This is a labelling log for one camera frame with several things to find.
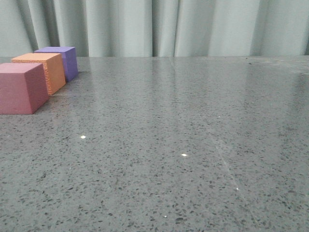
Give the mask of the orange foam cube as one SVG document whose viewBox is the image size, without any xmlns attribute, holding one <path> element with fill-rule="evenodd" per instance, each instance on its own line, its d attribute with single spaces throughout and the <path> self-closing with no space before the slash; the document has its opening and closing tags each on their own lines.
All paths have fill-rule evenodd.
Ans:
<svg viewBox="0 0 309 232">
<path fill-rule="evenodd" d="M 12 58 L 11 62 L 43 64 L 48 95 L 55 94 L 66 84 L 63 61 L 60 53 L 27 53 Z"/>
</svg>

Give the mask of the pale grey-green curtain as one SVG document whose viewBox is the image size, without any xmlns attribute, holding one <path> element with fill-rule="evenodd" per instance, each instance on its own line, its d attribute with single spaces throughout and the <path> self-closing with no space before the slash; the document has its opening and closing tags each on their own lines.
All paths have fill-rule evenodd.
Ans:
<svg viewBox="0 0 309 232">
<path fill-rule="evenodd" d="M 309 52 L 306 0 L 3 0 L 0 54 L 74 46 L 89 57 Z"/>
</svg>

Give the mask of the purple foam cube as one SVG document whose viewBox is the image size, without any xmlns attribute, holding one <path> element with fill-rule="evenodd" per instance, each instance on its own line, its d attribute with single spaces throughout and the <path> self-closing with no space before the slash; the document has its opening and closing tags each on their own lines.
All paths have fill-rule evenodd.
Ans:
<svg viewBox="0 0 309 232">
<path fill-rule="evenodd" d="M 62 57 L 65 79 L 70 82 L 78 75 L 76 48 L 70 46 L 48 46 L 34 51 L 35 53 L 60 53 Z"/>
</svg>

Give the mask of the pink foam cube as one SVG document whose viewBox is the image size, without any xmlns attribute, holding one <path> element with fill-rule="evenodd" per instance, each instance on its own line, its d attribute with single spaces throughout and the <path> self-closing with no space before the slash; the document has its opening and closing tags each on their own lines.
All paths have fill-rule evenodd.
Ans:
<svg viewBox="0 0 309 232">
<path fill-rule="evenodd" d="M 33 114 L 49 99 L 41 63 L 0 65 L 0 113 Z"/>
</svg>

